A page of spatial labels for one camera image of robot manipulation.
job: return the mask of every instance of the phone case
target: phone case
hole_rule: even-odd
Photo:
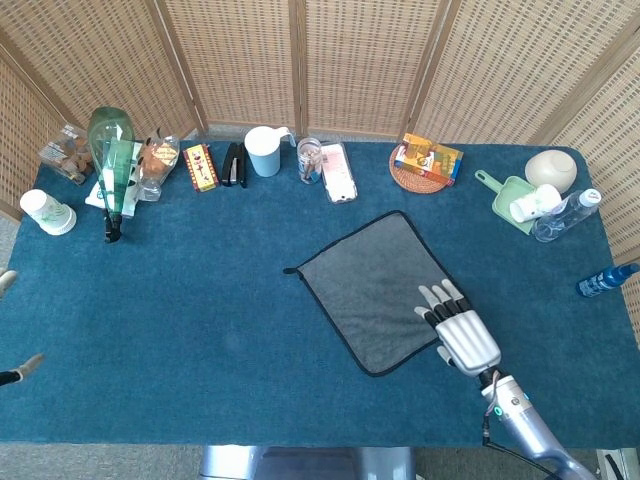
[[[322,181],[331,203],[345,203],[358,196],[342,142],[322,145]]]

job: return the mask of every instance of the woven screen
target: woven screen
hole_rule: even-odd
[[[618,261],[640,256],[640,49],[585,105],[554,144],[587,159],[602,191],[602,220]],[[640,281],[624,288],[640,344]]]
[[[38,151],[64,125],[0,59],[0,200],[19,209],[20,196],[33,185]]]
[[[306,4],[309,129],[398,135],[438,2]]]
[[[138,135],[195,127],[143,2],[6,0],[0,27],[80,126],[111,105],[129,113]]]
[[[526,143],[637,8],[611,2],[462,2],[415,132]]]
[[[167,0],[210,123],[295,124],[287,0]]]

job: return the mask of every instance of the gray floor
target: gray floor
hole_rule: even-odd
[[[245,130],[218,127],[207,137],[240,139]],[[321,139],[364,138],[323,135]],[[16,232],[14,223],[0,217],[0,268],[8,263]],[[595,451],[572,453],[596,471]],[[0,445],[0,480],[194,480],[201,456],[202,447],[182,445],[5,444]],[[542,473],[511,457],[483,448],[419,449],[417,466],[426,480],[544,478]]]

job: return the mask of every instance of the white bowl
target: white bowl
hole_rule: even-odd
[[[529,159],[524,168],[527,181],[534,187],[545,183],[564,193],[576,179],[576,162],[568,153],[560,150],[545,150]]]

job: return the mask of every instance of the blue spray bottle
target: blue spray bottle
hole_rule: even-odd
[[[634,273],[640,271],[640,265],[630,263],[619,267],[608,267],[581,280],[576,285],[576,290],[583,297],[595,297],[602,292],[619,287]]]

